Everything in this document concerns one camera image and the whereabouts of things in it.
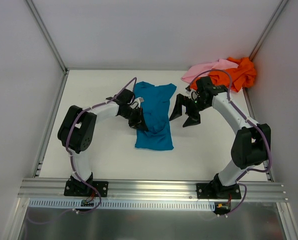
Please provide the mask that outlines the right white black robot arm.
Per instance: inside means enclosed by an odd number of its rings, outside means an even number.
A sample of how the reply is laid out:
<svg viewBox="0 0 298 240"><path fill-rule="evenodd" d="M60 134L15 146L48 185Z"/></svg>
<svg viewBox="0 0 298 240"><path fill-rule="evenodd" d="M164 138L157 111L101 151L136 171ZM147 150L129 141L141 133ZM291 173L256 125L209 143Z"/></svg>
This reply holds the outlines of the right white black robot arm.
<svg viewBox="0 0 298 240"><path fill-rule="evenodd" d="M200 112L208 108L218 111L235 134L230 150L231 160L209 183L197 183L198 199L241 199L239 180L256 166L267 161L271 166L271 128L244 113L230 96L225 85L214 85L210 77L200 77L197 89L187 95L177 94L170 120L187 115L183 127L201 123Z"/></svg>

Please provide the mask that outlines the teal blue t shirt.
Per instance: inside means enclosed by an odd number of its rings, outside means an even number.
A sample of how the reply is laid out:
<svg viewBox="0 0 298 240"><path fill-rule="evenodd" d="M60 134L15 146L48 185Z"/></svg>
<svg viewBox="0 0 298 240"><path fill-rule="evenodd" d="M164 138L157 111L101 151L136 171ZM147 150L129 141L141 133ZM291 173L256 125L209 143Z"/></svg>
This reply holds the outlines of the teal blue t shirt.
<svg viewBox="0 0 298 240"><path fill-rule="evenodd" d="M136 131L137 149L153 151L171 151L174 149L169 110L170 100L177 87L172 84L153 85L148 82L139 82L135 85L134 93L137 98L143 98L140 104L143 110L147 131Z"/></svg>

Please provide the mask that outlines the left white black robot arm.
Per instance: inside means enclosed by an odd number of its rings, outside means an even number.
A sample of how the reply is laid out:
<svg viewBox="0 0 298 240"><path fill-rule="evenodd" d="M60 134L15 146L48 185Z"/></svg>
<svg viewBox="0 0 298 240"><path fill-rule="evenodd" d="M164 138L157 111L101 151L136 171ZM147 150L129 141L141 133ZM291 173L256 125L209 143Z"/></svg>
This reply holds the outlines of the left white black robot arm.
<svg viewBox="0 0 298 240"><path fill-rule="evenodd" d="M69 155L72 168L71 176L65 185L65 196L107 197L109 183L94 180L87 153L95 127L109 118L121 116L128 120L130 128L146 131L148 127L144 118L143 102L142 97L136 97L131 90L123 89L92 107L69 107L57 133L58 140Z"/></svg>

